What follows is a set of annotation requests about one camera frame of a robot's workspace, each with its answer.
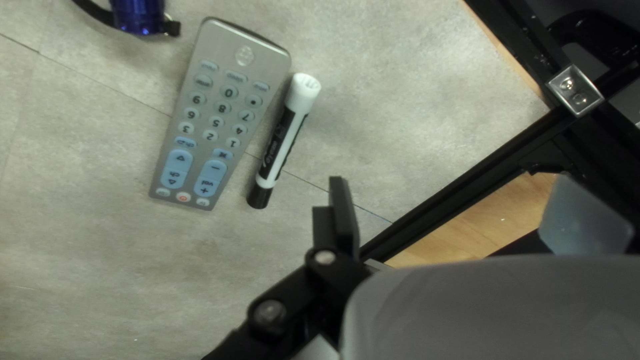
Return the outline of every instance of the red power button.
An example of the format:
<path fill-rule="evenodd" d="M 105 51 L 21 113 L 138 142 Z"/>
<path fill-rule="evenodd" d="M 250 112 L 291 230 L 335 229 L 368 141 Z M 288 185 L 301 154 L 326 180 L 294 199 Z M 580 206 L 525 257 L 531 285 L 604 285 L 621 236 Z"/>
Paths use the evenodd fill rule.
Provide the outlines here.
<path fill-rule="evenodd" d="M 178 199 L 178 201 L 187 202 L 191 200 L 191 194 L 186 192 L 179 192 L 175 194 L 175 198 Z"/>

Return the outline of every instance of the white marker cap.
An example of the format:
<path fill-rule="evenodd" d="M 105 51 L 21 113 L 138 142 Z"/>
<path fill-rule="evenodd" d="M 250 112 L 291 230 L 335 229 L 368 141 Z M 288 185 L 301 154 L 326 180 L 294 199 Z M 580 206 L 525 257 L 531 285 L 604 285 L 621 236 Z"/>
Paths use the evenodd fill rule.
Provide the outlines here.
<path fill-rule="evenodd" d="M 320 81 L 313 76 L 302 72 L 295 73 L 284 104 L 295 113 L 308 114 L 320 89 Z"/>

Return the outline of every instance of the metal bracket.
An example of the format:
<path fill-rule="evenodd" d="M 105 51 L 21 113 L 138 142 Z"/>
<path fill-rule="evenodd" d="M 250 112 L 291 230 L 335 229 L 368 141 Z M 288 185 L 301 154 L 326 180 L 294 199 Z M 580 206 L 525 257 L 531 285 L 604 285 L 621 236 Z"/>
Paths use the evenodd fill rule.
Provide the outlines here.
<path fill-rule="evenodd" d="M 604 96 L 575 65 L 554 76 L 547 87 L 576 117 L 581 117 L 604 101 Z"/>

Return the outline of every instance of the number button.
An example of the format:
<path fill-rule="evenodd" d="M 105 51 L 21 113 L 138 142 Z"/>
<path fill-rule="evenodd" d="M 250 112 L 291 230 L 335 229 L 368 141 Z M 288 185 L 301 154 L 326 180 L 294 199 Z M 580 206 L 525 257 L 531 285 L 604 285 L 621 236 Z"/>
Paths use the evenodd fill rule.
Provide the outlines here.
<path fill-rule="evenodd" d="M 233 130 L 234 134 L 236 135 L 246 135 L 247 133 L 247 128 L 246 126 L 242 125 L 242 124 L 236 124 L 234 125 L 231 130 Z"/>
<path fill-rule="evenodd" d="M 220 94 L 227 99 L 235 99 L 238 96 L 238 89 L 235 86 L 225 85 L 220 88 Z"/>
<path fill-rule="evenodd" d="M 221 114 L 228 114 L 231 112 L 231 105 L 229 105 L 229 103 L 226 101 L 218 101 L 213 106 L 213 110 Z"/>
<path fill-rule="evenodd" d="M 253 121 L 255 119 L 255 114 L 249 110 L 243 110 L 238 113 L 238 119 L 244 121 Z"/>
<path fill-rule="evenodd" d="M 202 133 L 202 137 L 208 141 L 214 142 L 218 139 L 218 133 L 213 130 L 205 130 L 204 133 Z"/>
<path fill-rule="evenodd" d="M 178 125 L 178 130 L 180 130 L 181 133 L 193 134 L 194 129 L 195 127 L 190 122 L 183 121 Z"/>
<path fill-rule="evenodd" d="M 192 92 L 189 94 L 191 102 L 196 105 L 204 105 L 207 103 L 207 97 L 202 92 Z"/>
<path fill-rule="evenodd" d="M 219 116 L 212 116 L 209 118 L 209 125 L 213 127 L 221 127 L 225 125 L 225 119 Z"/>
<path fill-rule="evenodd" d="M 186 108 L 184 109 L 184 117 L 187 119 L 197 120 L 200 118 L 200 112 L 198 109 Z"/>
<path fill-rule="evenodd" d="M 228 147 L 240 147 L 240 140 L 237 138 L 228 138 L 226 142 Z"/>
<path fill-rule="evenodd" d="M 244 100 L 250 108 L 259 108 L 262 105 L 262 99 L 258 95 L 249 95 Z"/>
<path fill-rule="evenodd" d="M 197 75 L 195 78 L 195 82 L 203 88 L 210 88 L 213 86 L 213 80 L 206 75 Z"/>
<path fill-rule="evenodd" d="M 160 183 L 169 189 L 178 189 L 184 185 L 186 178 L 187 172 L 165 167 L 160 177 Z"/>

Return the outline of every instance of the remote button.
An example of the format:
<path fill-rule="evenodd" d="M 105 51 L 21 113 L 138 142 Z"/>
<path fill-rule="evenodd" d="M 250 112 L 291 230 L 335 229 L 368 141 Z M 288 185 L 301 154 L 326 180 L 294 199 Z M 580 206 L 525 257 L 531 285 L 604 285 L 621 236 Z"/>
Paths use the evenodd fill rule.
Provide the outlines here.
<path fill-rule="evenodd" d="M 202 137 L 205 138 L 205 140 L 214 142 L 218 139 L 218 133 L 213 130 L 205 130 L 204 133 L 202 133 Z"/>
<path fill-rule="evenodd" d="M 244 100 L 247 106 L 250 108 L 259 108 L 262 105 L 262 99 L 258 95 L 249 95 Z"/>
<path fill-rule="evenodd" d="M 221 127 L 225 125 L 225 119 L 219 116 L 212 116 L 209 118 L 209 125 L 213 127 Z"/>
<path fill-rule="evenodd" d="M 193 192 L 202 197 L 210 197 L 216 193 L 218 185 L 220 185 L 219 181 L 200 176 L 196 185 L 193 186 Z"/>
<path fill-rule="evenodd" d="M 228 138 L 227 139 L 227 146 L 228 147 L 239 147 L 240 146 L 240 140 L 238 140 L 237 138 Z"/>
<path fill-rule="evenodd" d="M 169 152 L 169 156 L 164 163 L 165 168 L 188 172 L 193 163 L 193 155 L 187 150 L 174 149 Z"/>
<path fill-rule="evenodd" d="M 200 62 L 200 66 L 201 66 L 201 68 L 209 70 L 209 71 L 218 71 L 218 66 L 216 64 L 212 63 L 211 61 L 202 60 Z"/>
<path fill-rule="evenodd" d="M 234 134 L 236 135 L 246 135 L 247 133 L 247 128 L 246 126 L 242 125 L 242 124 L 236 124 L 234 125 L 231 130 L 233 130 Z"/>
<path fill-rule="evenodd" d="M 236 80 L 238 83 L 245 83 L 247 80 L 246 76 L 231 70 L 227 70 L 227 77 L 229 79 Z"/>
<path fill-rule="evenodd" d="M 217 156 L 225 160 L 231 160 L 234 158 L 234 153 L 225 149 L 215 149 L 213 150 L 213 156 Z"/>
<path fill-rule="evenodd" d="M 225 85 L 220 88 L 220 94 L 227 99 L 235 99 L 238 96 L 238 89 L 232 85 Z"/>
<path fill-rule="evenodd" d="M 173 142 L 182 147 L 186 147 L 187 149 L 195 149 L 196 147 L 198 147 L 198 143 L 196 143 L 194 140 L 185 138 L 183 136 L 176 137 Z"/>
<path fill-rule="evenodd" d="M 183 121 L 178 125 L 178 130 L 180 130 L 181 133 L 193 134 L 194 126 L 190 122 Z"/>
<path fill-rule="evenodd" d="M 184 180 L 186 178 L 186 171 L 179 171 L 165 167 L 162 171 L 162 176 L 160 177 L 160 183 L 169 189 L 178 189 L 184 185 Z"/>
<path fill-rule="evenodd" d="M 238 50 L 236 50 L 236 61 L 240 66 L 247 66 L 251 64 L 251 62 L 253 62 L 253 59 L 255 59 L 255 56 L 253 55 L 253 50 L 251 50 L 251 47 L 242 45 L 238 48 Z"/>
<path fill-rule="evenodd" d="M 160 196 L 167 197 L 167 196 L 171 195 L 171 190 L 165 189 L 165 188 L 157 188 L 156 189 L 156 194 L 158 194 Z"/>
<path fill-rule="evenodd" d="M 200 177 L 204 177 L 213 181 L 221 181 L 227 173 L 227 164 L 220 160 L 209 160 L 204 163 Z"/>
<path fill-rule="evenodd" d="M 198 111 L 198 109 L 186 108 L 184 109 L 184 117 L 186 117 L 187 119 L 199 119 L 200 112 Z"/>
<path fill-rule="evenodd" d="M 191 102 L 196 105 L 204 105 L 207 103 L 207 97 L 202 92 L 192 92 L 189 94 Z"/>
<path fill-rule="evenodd" d="M 206 75 L 197 75 L 195 78 L 195 82 L 196 84 L 205 88 L 210 88 L 213 86 L 213 80 Z"/>
<path fill-rule="evenodd" d="M 229 103 L 226 101 L 218 101 L 213 106 L 213 110 L 221 114 L 228 114 L 231 112 L 231 105 L 229 105 Z"/>
<path fill-rule="evenodd" d="M 203 198 L 199 197 L 199 198 L 196 199 L 196 204 L 198 204 L 200 206 L 207 207 L 207 206 L 209 206 L 210 202 L 209 202 L 208 199 L 203 199 Z"/>
<path fill-rule="evenodd" d="M 265 84 L 265 83 L 261 83 L 260 81 L 256 81 L 253 83 L 253 87 L 260 90 L 260 91 L 264 91 L 267 92 L 269 91 L 269 89 L 271 88 L 269 85 Z"/>
<path fill-rule="evenodd" d="M 255 119 L 255 114 L 250 110 L 243 110 L 238 113 L 238 119 L 244 121 L 253 121 Z"/>
<path fill-rule="evenodd" d="M 179 192 L 179 193 L 175 194 L 175 198 L 178 201 L 187 202 L 187 201 L 191 200 L 191 194 L 188 193 L 188 192 Z"/>

